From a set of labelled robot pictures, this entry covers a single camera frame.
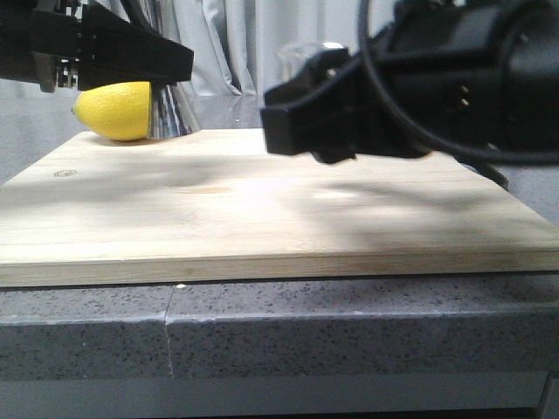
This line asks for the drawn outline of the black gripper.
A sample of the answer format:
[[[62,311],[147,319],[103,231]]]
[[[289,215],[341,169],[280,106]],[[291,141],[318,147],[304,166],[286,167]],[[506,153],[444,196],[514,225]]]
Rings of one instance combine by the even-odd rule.
[[[86,1],[2,1],[1,78],[80,91],[191,78],[194,52],[163,36],[159,3],[125,3],[128,19]]]
[[[383,110],[429,150],[557,161],[557,2],[399,1],[362,30],[362,58]]]

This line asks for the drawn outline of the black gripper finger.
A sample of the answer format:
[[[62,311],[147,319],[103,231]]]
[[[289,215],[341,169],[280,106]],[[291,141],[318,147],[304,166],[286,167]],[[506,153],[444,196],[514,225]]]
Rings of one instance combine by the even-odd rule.
[[[336,164],[357,155],[418,159],[430,150],[382,109],[359,54],[315,54],[286,83],[265,93],[260,111],[266,151]]]

